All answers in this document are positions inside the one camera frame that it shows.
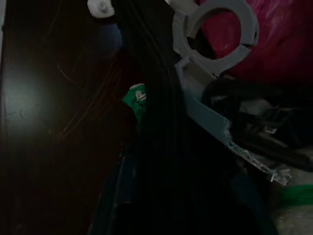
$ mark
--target gray plastic ring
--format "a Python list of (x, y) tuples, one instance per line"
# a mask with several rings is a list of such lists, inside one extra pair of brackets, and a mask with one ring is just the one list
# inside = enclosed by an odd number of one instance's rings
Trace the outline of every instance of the gray plastic ring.
[[(187, 37), (195, 38), (201, 25), (209, 17), (223, 11), (231, 11), (237, 15), (241, 25), (241, 39), (238, 47), (229, 55), (211, 60), (192, 50)], [(230, 69), (250, 53), (249, 46), (255, 46), (258, 42), (259, 25), (256, 16), (250, 6), (244, 0), (210, 0), (202, 4), (191, 16), (176, 10), (173, 20), (174, 50), (182, 57), (190, 57), (204, 71), (216, 76)]]

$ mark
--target green plastic fragment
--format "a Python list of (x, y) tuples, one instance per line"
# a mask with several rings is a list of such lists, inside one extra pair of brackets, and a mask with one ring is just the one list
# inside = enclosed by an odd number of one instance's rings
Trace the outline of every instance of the green plastic fragment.
[(144, 84), (137, 84), (130, 88), (123, 98), (126, 103), (133, 110), (138, 124), (141, 124), (142, 116), (146, 112), (146, 89)]
[(313, 185), (286, 188), (281, 194), (282, 207), (313, 205)]

